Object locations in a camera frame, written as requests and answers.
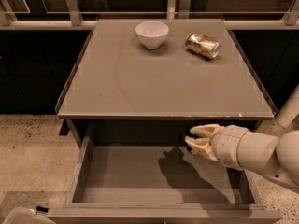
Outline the white robot base corner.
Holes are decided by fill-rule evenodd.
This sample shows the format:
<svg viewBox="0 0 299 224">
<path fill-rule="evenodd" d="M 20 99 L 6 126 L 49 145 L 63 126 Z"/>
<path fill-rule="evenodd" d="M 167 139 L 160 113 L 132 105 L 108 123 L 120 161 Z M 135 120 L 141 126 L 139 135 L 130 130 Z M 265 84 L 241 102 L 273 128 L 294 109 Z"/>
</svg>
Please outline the white robot base corner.
<svg viewBox="0 0 299 224">
<path fill-rule="evenodd" d="M 36 209 L 16 207 L 9 212 L 2 224 L 56 224 L 47 218 L 49 209 L 38 206 Z"/>
</svg>

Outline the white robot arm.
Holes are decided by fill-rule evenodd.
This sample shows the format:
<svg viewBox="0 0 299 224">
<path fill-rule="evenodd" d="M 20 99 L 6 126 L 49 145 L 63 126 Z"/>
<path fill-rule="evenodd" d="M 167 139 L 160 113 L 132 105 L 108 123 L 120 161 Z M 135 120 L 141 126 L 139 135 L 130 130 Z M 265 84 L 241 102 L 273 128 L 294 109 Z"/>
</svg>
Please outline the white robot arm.
<svg viewBox="0 0 299 224">
<path fill-rule="evenodd" d="M 281 137 L 236 125 L 190 128 L 185 142 L 195 153 L 222 166 L 248 170 L 291 191 L 299 190 L 299 131 Z"/>
</svg>

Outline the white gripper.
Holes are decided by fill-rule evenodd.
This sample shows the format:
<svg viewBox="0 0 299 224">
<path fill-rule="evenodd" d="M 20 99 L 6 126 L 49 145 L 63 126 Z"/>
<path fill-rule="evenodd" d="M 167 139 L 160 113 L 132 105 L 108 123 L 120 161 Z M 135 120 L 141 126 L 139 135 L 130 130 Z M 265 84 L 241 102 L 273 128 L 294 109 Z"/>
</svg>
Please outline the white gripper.
<svg viewBox="0 0 299 224">
<path fill-rule="evenodd" d="M 218 161 L 224 167 L 241 171 L 237 158 L 237 149 L 241 139 L 249 129 L 235 125 L 218 124 L 199 125 L 190 128 L 190 133 L 201 138 L 185 137 L 185 142 L 194 152 L 212 161 Z"/>
</svg>

